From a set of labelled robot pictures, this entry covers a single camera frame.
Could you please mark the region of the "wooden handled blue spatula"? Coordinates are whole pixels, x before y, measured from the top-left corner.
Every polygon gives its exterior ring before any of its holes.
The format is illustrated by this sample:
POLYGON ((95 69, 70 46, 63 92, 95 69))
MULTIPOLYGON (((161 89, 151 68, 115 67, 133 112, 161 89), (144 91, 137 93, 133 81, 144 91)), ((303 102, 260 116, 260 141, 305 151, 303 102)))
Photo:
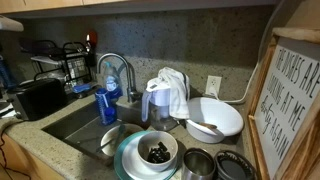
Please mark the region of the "wooden handled blue spatula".
POLYGON ((199 125, 207 127, 209 129, 217 129, 216 125, 212 125, 212 124, 208 124, 208 123, 204 123, 204 122, 200 122, 199 125))

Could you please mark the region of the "wooden lower cabinet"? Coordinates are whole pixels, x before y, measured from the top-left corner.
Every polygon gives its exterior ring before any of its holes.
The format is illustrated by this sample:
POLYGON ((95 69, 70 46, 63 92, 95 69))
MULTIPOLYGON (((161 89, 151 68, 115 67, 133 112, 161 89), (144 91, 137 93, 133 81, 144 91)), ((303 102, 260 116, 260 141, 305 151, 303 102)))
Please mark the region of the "wooden lower cabinet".
POLYGON ((14 180, 65 180, 56 170, 4 134, 0 163, 14 180))

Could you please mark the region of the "wooden upper cabinet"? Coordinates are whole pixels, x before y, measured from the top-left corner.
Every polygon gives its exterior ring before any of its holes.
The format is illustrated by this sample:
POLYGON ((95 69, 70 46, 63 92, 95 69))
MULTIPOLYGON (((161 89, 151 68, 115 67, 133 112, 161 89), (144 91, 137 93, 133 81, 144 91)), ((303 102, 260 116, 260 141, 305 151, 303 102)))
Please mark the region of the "wooden upper cabinet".
POLYGON ((280 0, 0 0, 0 14, 13 18, 64 17, 275 5, 280 0))

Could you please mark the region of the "white dish towel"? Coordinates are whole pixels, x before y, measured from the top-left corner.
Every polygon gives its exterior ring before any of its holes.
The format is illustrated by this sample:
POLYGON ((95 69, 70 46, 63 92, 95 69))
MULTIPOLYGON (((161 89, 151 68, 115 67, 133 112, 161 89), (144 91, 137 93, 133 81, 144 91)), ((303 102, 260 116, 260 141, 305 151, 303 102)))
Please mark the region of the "white dish towel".
POLYGON ((189 77, 177 70, 164 67, 158 72, 158 77, 170 87, 169 114, 176 119, 188 119, 187 101, 190 99, 189 77))

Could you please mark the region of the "blue dish soap bottle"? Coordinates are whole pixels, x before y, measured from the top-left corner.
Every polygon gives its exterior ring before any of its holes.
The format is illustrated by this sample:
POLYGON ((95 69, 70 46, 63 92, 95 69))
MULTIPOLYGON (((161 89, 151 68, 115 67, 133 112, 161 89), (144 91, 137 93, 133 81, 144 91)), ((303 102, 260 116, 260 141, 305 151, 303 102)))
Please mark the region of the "blue dish soap bottle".
POLYGON ((123 95, 121 80, 116 68, 108 61, 104 67, 104 85, 111 100, 117 100, 123 95))

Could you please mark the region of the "dirty white plate in sink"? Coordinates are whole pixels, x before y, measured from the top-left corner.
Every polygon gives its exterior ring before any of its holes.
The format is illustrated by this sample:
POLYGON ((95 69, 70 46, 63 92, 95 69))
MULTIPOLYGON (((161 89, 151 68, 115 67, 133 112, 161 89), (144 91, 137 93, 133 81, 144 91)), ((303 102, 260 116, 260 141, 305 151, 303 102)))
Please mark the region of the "dirty white plate in sink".
POLYGON ((143 128, 135 124, 125 124, 125 130, 118 134, 119 125, 108 130, 101 139, 100 145, 106 144, 102 152, 107 156, 113 156, 120 143, 130 135, 143 131, 143 128))

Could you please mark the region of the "blue sponge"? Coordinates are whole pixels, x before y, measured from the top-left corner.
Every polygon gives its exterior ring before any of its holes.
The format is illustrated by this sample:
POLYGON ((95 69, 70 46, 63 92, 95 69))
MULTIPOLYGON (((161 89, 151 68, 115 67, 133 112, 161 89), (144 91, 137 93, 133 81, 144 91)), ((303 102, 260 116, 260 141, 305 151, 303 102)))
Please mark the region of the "blue sponge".
POLYGON ((72 88, 74 93, 81 93, 81 92, 84 92, 84 91, 90 90, 90 89, 91 89, 90 84, 76 85, 72 88))

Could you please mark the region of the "red handled utensil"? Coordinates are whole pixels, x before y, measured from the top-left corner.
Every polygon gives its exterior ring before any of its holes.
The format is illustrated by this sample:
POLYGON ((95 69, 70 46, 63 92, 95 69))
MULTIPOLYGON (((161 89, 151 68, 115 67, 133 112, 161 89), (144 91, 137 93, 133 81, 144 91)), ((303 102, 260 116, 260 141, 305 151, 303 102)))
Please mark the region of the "red handled utensil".
POLYGON ((89 53, 93 53, 97 45, 97 32, 90 30, 86 35, 86 50, 89 53))

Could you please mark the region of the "black round tumbler lid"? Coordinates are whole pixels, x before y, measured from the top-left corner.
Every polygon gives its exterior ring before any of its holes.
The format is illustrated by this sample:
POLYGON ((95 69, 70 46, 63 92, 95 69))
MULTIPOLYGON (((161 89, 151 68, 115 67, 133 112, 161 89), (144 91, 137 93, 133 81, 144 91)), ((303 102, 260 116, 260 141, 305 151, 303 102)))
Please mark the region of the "black round tumbler lid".
POLYGON ((218 180, 256 180, 252 164, 241 154, 221 150, 215 155, 218 180))

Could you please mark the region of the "white wall outlet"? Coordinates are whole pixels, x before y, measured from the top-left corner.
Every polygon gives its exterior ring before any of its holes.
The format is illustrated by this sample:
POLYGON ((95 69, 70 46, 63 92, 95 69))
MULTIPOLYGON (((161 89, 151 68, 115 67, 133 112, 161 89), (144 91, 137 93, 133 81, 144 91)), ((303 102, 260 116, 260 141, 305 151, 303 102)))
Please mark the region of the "white wall outlet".
POLYGON ((222 78, 220 76, 209 75, 206 82, 205 93, 207 95, 217 96, 219 94, 221 80, 222 78))

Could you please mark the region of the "wooden cabinet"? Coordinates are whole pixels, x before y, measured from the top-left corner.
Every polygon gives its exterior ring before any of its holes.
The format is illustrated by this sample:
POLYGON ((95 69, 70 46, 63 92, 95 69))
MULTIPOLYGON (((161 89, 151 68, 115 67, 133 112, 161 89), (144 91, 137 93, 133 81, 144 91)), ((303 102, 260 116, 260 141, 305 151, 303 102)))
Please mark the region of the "wooden cabinet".
POLYGON ((65 180, 56 170, 4 134, 0 163, 14 180, 65 180))
POLYGON ((280 0, 0 0, 0 14, 13 18, 64 17, 275 5, 280 0))

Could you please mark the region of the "small white ceramic bowl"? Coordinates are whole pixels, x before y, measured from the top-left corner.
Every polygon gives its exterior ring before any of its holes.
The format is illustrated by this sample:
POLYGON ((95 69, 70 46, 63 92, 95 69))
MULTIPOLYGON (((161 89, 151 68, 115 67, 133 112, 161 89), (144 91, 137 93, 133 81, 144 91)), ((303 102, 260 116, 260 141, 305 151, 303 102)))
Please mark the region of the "small white ceramic bowl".
POLYGON ((174 164, 178 155, 176 139, 164 131, 150 131, 138 141, 138 155, 149 169, 162 172, 174 164))

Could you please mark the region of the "large white mixing bowl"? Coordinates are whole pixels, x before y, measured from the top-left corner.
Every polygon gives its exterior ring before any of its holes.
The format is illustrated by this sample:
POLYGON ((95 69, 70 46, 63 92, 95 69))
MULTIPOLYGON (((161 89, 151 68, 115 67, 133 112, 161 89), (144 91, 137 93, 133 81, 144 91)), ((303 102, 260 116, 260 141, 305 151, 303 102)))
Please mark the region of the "large white mixing bowl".
POLYGON ((207 97, 193 98, 188 102, 189 118, 186 129, 195 139, 204 143, 219 143, 225 137, 240 133, 244 127, 240 113, 227 103, 207 97), (209 129, 200 122, 216 125, 209 129))

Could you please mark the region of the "stainless steel tumbler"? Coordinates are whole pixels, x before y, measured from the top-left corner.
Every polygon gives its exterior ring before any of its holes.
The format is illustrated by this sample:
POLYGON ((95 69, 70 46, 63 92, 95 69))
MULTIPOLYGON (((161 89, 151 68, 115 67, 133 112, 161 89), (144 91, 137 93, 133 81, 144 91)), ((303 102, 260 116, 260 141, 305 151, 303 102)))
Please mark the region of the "stainless steel tumbler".
POLYGON ((215 161, 204 149, 189 148, 183 155, 181 180, 212 180, 215 161))

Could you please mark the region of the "dark metal kitchen faucet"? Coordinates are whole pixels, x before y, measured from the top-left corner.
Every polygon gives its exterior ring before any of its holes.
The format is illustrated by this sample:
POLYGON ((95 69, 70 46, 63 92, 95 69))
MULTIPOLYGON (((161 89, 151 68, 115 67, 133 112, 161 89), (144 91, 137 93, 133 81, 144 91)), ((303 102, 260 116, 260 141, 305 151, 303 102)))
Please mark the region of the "dark metal kitchen faucet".
POLYGON ((127 77, 127 101, 129 103, 134 103, 140 100, 142 98, 142 94, 136 90, 136 86, 132 76, 133 69, 130 67, 128 61, 123 56, 116 53, 103 54, 97 61, 97 73, 100 73, 101 71, 102 62, 109 57, 115 57, 124 64, 124 67, 126 70, 126 77, 127 77))

